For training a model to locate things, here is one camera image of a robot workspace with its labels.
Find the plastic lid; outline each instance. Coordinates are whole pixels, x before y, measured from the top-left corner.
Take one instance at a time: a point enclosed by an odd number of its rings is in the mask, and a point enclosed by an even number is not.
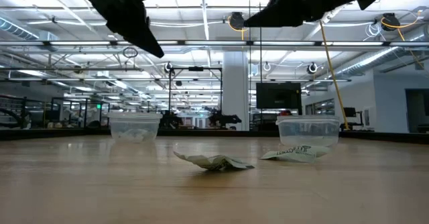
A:
[[[337,116],[331,115],[305,115],[305,116],[277,116],[275,124],[279,125],[282,122],[307,122],[307,123],[320,123],[327,121],[339,121]]]
[[[159,113],[108,113],[107,117],[113,119],[161,119]]]

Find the clear plastic container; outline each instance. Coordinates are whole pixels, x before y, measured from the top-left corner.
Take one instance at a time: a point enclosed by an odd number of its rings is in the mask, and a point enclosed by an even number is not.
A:
[[[280,141],[286,147],[318,146],[334,148],[338,143],[340,122],[328,115],[279,116]]]
[[[161,114],[109,113],[110,129],[117,143],[146,143],[155,140]]]

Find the white pillar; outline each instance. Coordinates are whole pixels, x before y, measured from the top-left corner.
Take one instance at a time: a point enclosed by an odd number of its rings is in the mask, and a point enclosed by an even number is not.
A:
[[[224,115],[237,115],[241,123],[230,124],[237,131],[249,131],[249,68],[246,52],[223,53]]]

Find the wooden floor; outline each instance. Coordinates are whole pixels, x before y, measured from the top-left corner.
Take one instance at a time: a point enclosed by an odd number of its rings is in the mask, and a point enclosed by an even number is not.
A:
[[[429,146],[342,139],[313,165],[258,160],[278,142],[0,142],[0,223],[429,223]],[[176,144],[256,168],[206,172],[175,157]]]

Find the black monitor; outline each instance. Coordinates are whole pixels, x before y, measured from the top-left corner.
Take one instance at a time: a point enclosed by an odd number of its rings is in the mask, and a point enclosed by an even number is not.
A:
[[[345,107],[344,114],[346,117],[356,117],[356,108],[354,107]]]
[[[301,84],[256,83],[256,107],[258,109],[301,110]]]

